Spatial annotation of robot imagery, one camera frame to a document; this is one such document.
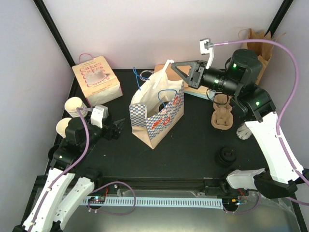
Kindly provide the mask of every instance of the black tabletop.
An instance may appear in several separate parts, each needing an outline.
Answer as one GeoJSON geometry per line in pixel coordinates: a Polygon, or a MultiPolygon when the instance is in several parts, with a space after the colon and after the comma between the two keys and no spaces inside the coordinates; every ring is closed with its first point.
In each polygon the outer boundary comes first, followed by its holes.
{"type": "MultiPolygon", "coordinates": [[[[115,71],[123,96],[106,103],[113,120],[125,118],[118,140],[101,139],[85,158],[81,167],[103,172],[104,177],[150,178],[219,178],[231,168],[254,170],[267,167],[255,138],[241,140],[236,130],[241,120],[234,115],[233,127],[218,130],[211,125],[212,103],[189,94],[184,95],[184,115],[152,150],[132,134],[129,105],[138,90],[132,71],[115,71]],[[221,147],[234,149],[237,160],[229,168],[214,160],[221,147]]],[[[78,88],[76,96],[82,97],[78,88]]]]}

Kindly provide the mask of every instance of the pink cable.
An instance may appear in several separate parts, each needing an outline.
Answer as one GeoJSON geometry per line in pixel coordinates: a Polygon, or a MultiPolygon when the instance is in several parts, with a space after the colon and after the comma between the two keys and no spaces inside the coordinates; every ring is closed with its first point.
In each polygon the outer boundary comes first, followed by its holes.
{"type": "Polygon", "coordinates": [[[82,55],[89,55],[89,56],[91,56],[91,58],[93,59],[93,57],[92,57],[91,54],[89,54],[89,53],[81,53],[81,54],[79,55],[79,58],[78,58],[78,60],[79,60],[80,63],[81,63],[81,56],[82,56],[82,55]]]}
{"type": "Polygon", "coordinates": [[[294,199],[294,198],[292,198],[292,197],[287,197],[287,199],[289,199],[289,200],[292,201],[292,202],[296,202],[296,203],[299,203],[299,204],[303,204],[303,205],[309,206],[309,203],[301,202],[301,201],[296,200],[296,199],[294,199]]]}
{"type": "MultiPolygon", "coordinates": [[[[59,176],[57,176],[57,177],[52,181],[52,183],[51,183],[50,186],[49,186],[50,189],[53,187],[53,185],[56,183],[56,181],[57,181],[60,177],[62,177],[62,176],[65,175],[66,173],[68,173],[69,170],[71,170],[72,168],[74,168],[74,167],[85,157],[85,155],[86,155],[86,153],[87,153],[87,151],[88,151],[88,148],[89,148],[89,130],[88,130],[88,127],[87,127],[87,123],[86,123],[84,117],[82,116],[82,114],[81,114],[81,112],[80,112],[81,110],[83,110],[83,108],[77,108],[76,110],[77,110],[77,112],[78,112],[79,117],[80,117],[81,120],[82,120],[82,123],[83,123],[84,127],[85,127],[85,132],[86,132],[86,145],[85,145],[85,149],[84,149],[82,155],[81,155],[70,167],[68,167],[66,170],[64,170],[59,176]]],[[[40,203],[39,203],[39,205],[38,205],[38,208],[36,209],[36,211],[35,211],[35,213],[34,213],[33,219],[32,219],[32,221],[31,221],[32,223],[35,223],[35,220],[37,219],[37,216],[38,216],[38,214],[39,214],[39,211],[40,211],[40,209],[41,209],[41,207],[42,207],[42,205],[43,205],[44,200],[46,199],[46,197],[47,197],[47,195],[48,195],[48,192],[49,192],[49,191],[46,191],[45,194],[43,195],[43,197],[42,197],[42,199],[41,199],[41,201],[40,201],[40,203]]],[[[33,228],[33,225],[31,225],[31,226],[29,227],[28,232],[31,232],[31,231],[32,231],[32,228],[33,228]]]]}
{"type": "MultiPolygon", "coordinates": [[[[283,116],[286,108],[290,104],[293,96],[295,95],[296,89],[297,89],[297,86],[298,86],[298,82],[299,82],[299,68],[298,68],[298,64],[297,64],[296,58],[293,55],[293,53],[287,47],[285,47],[284,45],[282,45],[280,43],[272,41],[272,40],[247,39],[247,40],[227,41],[227,42],[214,43],[213,46],[221,46],[221,45],[225,45],[225,44],[241,44],[241,43],[268,43],[268,44],[272,44],[272,45],[275,45],[275,46],[278,46],[278,47],[282,48],[292,59],[292,62],[294,64],[294,68],[295,68],[295,81],[294,81],[294,86],[293,86],[292,92],[291,92],[288,100],[284,104],[284,106],[283,106],[283,108],[281,110],[281,113],[278,116],[277,123],[276,123],[276,132],[277,132],[277,135],[280,135],[280,124],[281,124],[282,116],[283,116]]],[[[286,148],[286,146],[285,146],[285,144],[283,142],[283,139],[279,138],[279,141],[280,141],[280,144],[281,144],[281,146],[282,146],[282,148],[283,148],[283,150],[285,152],[285,155],[286,155],[287,159],[289,160],[289,163],[291,164],[291,166],[293,167],[293,169],[295,170],[297,175],[309,186],[309,181],[301,174],[300,171],[296,170],[296,166],[295,166],[295,164],[293,163],[293,161],[291,159],[291,156],[290,156],[290,154],[289,154],[289,152],[288,152],[288,150],[287,150],[287,148],[286,148]]],[[[308,204],[308,203],[301,202],[301,201],[298,201],[298,203],[299,204],[304,204],[304,205],[308,204]]]]}

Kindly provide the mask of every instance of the paper bag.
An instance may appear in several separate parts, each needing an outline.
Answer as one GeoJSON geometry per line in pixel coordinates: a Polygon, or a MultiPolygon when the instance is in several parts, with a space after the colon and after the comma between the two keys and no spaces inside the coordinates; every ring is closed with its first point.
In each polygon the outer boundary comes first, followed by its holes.
{"type": "MultiPolygon", "coordinates": [[[[265,40],[271,40],[270,32],[265,35],[265,31],[262,30],[259,33],[256,33],[253,29],[248,29],[248,38],[247,39],[265,39],[265,40]]],[[[249,49],[254,51],[258,55],[258,60],[262,63],[262,69],[257,77],[256,84],[258,85],[260,83],[260,80],[262,78],[262,75],[270,61],[270,58],[272,56],[272,49],[274,45],[269,43],[243,43],[241,48],[249,49]]]]}
{"type": "Polygon", "coordinates": [[[149,77],[130,105],[132,133],[152,149],[183,115],[183,81],[168,80],[165,70],[169,62],[149,77]],[[159,111],[162,102],[169,103],[159,111]]]}
{"type": "Polygon", "coordinates": [[[120,82],[104,56],[91,58],[72,67],[88,103],[95,106],[121,97],[123,94],[120,82]]]}

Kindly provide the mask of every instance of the white paper cup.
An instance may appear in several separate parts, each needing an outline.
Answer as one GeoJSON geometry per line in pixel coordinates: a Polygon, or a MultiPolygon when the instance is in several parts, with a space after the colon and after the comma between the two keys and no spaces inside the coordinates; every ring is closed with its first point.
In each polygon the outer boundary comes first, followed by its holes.
{"type": "MultiPolygon", "coordinates": [[[[87,108],[86,105],[83,103],[82,99],[78,97],[70,98],[66,101],[64,104],[64,109],[72,116],[72,117],[79,117],[79,114],[76,110],[76,108],[87,108]]],[[[82,116],[86,117],[88,114],[88,111],[81,111],[82,116]]]]}
{"type": "Polygon", "coordinates": [[[63,118],[56,125],[56,131],[61,135],[62,138],[66,137],[66,128],[68,127],[70,120],[70,117],[63,118]]]}

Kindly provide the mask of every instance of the black metal frame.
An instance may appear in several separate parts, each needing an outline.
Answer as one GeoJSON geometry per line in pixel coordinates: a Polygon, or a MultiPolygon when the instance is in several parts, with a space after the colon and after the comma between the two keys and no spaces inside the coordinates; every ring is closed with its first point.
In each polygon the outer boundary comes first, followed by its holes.
{"type": "MultiPolygon", "coordinates": [[[[61,49],[63,55],[65,56],[68,64],[72,67],[75,65],[75,62],[64,42],[64,40],[61,37],[61,34],[59,33],[52,17],[50,16],[43,0],[33,0],[38,8],[38,10],[40,11],[43,19],[45,20],[48,28],[50,29],[54,39],[56,40],[57,44],[59,45],[59,48],[61,49]]],[[[288,11],[289,7],[291,6],[293,0],[283,0],[283,3],[281,5],[281,7],[279,8],[278,12],[276,13],[272,23],[270,24],[267,33],[270,31],[271,32],[271,36],[273,36],[273,34],[275,33],[276,29],[278,28],[280,22],[282,21],[282,19],[284,18],[286,12],[288,11]]],[[[76,90],[78,89],[79,85],[77,82],[77,79],[74,78],[74,81],[72,83],[72,87],[69,93],[69,98],[75,96],[76,90]]],[[[66,111],[64,111],[63,113],[63,117],[67,117],[68,113],[66,111]]],[[[55,144],[59,144],[61,141],[61,137],[59,135],[57,135],[56,139],[55,139],[55,144]]],[[[110,177],[110,178],[106,178],[105,181],[113,181],[113,180],[120,180],[119,177],[117,177],[117,179],[115,179],[115,177],[110,177]]],[[[123,181],[126,182],[130,182],[130,184],[133,187],[136,187],[138,189],[174,189],[174,190],[184,190],[184,189],[195,189],[195,190],[199,190],[201,188],[205,187],[205,180],[203,179],[152,179],[152,178],[145,178],[145,179],[136,179],[136,178],[132,178],[132,179],[121,179],[123,181]]],[[[35,196],[37,193],[37,190],[39,188],[43,188],[44,184],[46,181],[46,176],[38,176],[36,179],[36,182],[34,184],[34,187],[32,189],[30,198],[29,198],[29,202],[27,204],[24,216],[22,218],[22,222],[24,222],[26,220],[26,218],[28,217],[28,215],[31,212],[33,203],[35,201],[35,196]]],[[[74,179],[69,187],[73,187],[76,183],[77,179],[74,179]]],[[[300,226],[300,229],[302,232],[306,232],[307,227],[305,225],[305,221],[304,218],[301,214],[299,205],[297,203],[292,202],[296,217],[297,217],[297,221],[298,224],[300,226]]]]}

